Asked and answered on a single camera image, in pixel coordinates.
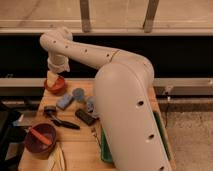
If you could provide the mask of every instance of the red handle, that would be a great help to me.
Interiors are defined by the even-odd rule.
[[[45,145],[51,145],[52,141],[45,137],[44,135],[42,135],[41,133],[39,133],[38,131],[36,131],[34,128],[30,128],[29,131],[36,137],[38,138],[38,140],[40,140],[42,143],[44,143]]]

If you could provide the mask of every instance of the floor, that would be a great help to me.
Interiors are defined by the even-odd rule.
[[[169,107],[167,101],[159,103],[177,171],[212,171],[213,99],[171,100]]]

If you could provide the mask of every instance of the bowl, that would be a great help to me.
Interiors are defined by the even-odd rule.
[[[55,84],[52,87],[49,87],[47,85],[47,79],[46,79],[44,81],[44,87],[49,92],[51,92],[53,94],[57,94],[66,88],[66,83],[65,83],[64,77],[59,76],[58,79],[56,80]]]
[[[27,133],[24,144],[26,149],[35,157],[40,159],[48,158],[49,154],[53,150],[56,143],[56,130],[54,126],[48,123],[41,123],[33,127],[43,136],[52,141],[51,145],[43,144],[38,138],[36,138],[30,131]]]

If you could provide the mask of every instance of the handle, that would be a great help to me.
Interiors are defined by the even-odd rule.
[[[66,128],[72,128],[72,129],[80,129],[80,127],[74,123],[68,122],[68,121],[62,121],[61,120],[61,126]]]
[[[45,145],[51,145],[52,141],[45,137],[44,135],[42,135],[40,132],[36,131],[34,128],[29,128],[29,131],[38,139],[40,140],[42,143],[44,143]]]

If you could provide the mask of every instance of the brown bowl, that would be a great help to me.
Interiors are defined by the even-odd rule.
[[[53,150],[56,143],[56,130],[48,123],[41,123],[33,127],[40,134],[44,135],[52,141],[51,145],[45,145],[38,140],[31,132],[28,132],[25,137],[25,147],[35,157],[46,159]]]

